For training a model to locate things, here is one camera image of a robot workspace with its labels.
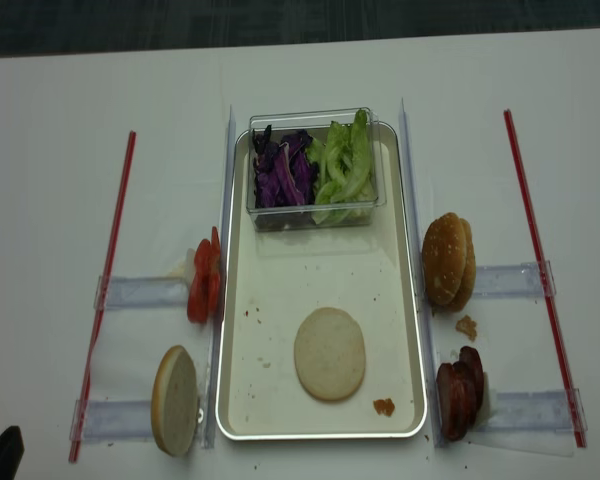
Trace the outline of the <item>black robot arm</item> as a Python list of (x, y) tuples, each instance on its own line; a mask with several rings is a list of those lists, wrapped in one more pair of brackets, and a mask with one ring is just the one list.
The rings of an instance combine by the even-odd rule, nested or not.
[(0, 480), (14, 480), (25, 447), (19, 426), (13, 425), (0, 435)]

